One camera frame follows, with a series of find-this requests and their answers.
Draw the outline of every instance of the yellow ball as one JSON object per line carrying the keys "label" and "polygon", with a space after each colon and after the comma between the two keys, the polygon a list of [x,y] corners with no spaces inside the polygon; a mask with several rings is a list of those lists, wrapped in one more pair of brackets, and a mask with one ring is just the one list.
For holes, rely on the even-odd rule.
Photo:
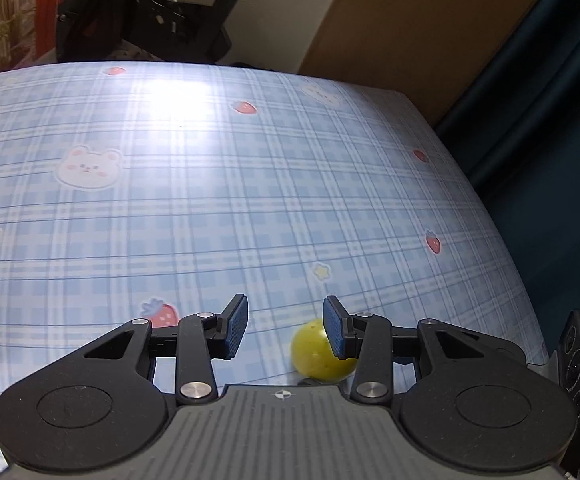
{"label": "yellow ball", "polygon": [[327,383],[339,382],[356,367],[356,359],[334,356],[321,319],[314,319],[297,330],[290,355],[300,374]]}

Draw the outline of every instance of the camera lens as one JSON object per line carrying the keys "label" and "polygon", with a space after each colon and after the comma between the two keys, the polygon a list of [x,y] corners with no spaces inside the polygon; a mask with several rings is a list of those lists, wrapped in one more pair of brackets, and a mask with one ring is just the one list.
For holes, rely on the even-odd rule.
{"label": "camera lens", "polygon": [[572,351],[572,347],[574,346],[574,340],[576,339],[576,327],[572,325],[570,330],[567,331],[566,341],[564,343],[564,349],[566,354],[569,354]]}
{"label": "camera lens", "polygon": [[569,391],[571,390],[578,378],[580,377],[580,348],[572,354],[570,359],[570,364],[567,367],[565,388]]}
{"label": "camera lens", "polygon": [[580,390],[577,391],[576,395],[572,399],[576,409],[578,410],[578,414],[576,416],[580,416]]}

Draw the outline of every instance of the dark teal curtain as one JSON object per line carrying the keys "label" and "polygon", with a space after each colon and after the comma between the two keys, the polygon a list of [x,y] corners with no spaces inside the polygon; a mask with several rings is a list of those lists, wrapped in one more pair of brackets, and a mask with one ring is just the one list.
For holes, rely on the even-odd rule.
{"label": "dark teal curtain", "polygon": [[580,0],[539,0],[435,130],[492,215],[554,349],[580,308]]}

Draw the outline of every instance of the plaid pattern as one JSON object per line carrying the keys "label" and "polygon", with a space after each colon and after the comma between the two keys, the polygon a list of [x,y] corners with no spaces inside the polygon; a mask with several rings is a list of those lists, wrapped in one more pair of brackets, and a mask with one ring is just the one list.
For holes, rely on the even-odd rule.
{"label": "plaid pattern", "polygon": [[[59,182],[73,146],[118,150],[116,184]],[[237,357],[214,363],[219,384],[296,381],[289,343],[327,294],[547,358],[494,224],[403,95],[148,62],[0,74],[0,392],[144,303],[182,317],[237,292],[249,325]],[[164,391],[173,366],[159,359]],[[395,377],[413,382],[411,368]]]}

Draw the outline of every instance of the brown wooden panel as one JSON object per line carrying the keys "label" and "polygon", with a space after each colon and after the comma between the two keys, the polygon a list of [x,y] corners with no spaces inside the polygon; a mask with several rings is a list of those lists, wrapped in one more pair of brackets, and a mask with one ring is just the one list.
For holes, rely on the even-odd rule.
{"label": "brown wooden panel", "polygon": [[434,124],[535,0],[334,0],[300,73],[402,91]]}

